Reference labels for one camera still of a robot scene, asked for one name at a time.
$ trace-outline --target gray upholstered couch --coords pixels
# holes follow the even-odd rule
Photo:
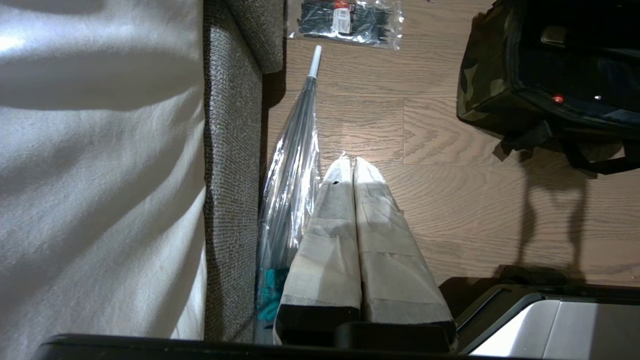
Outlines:
[[[205,340],[252,336],[262,75],[282,68],[283,14],[282,0],[205,0]]]

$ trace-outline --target white umbrella tip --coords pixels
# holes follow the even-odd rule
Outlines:
[[[314,51],[314,59],[311,61],[311,69],[309,70],[309,76],[313,78],[318,77],[318,67],[320,66],[320,55],[322,54],[322,46],[316,45]]]

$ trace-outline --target clear umbrella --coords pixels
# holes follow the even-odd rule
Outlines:
[[[273,320],[282,288],[319,186],[316,78],[321,51],[322,47],[316,46],[311,70],[276,146],[262,194],[254,343],[273,343]]]

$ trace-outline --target white fabric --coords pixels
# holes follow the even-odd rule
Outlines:
[[[201,338],[202,4],[0,2],[0,359]]]

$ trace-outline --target black bag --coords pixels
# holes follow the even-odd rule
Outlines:
[[[559,144],[574,168],[640,167],[640,2],[498,0],[474,19],[458,117],[512,149]],[[589,162],[579,143],[623,143]]]

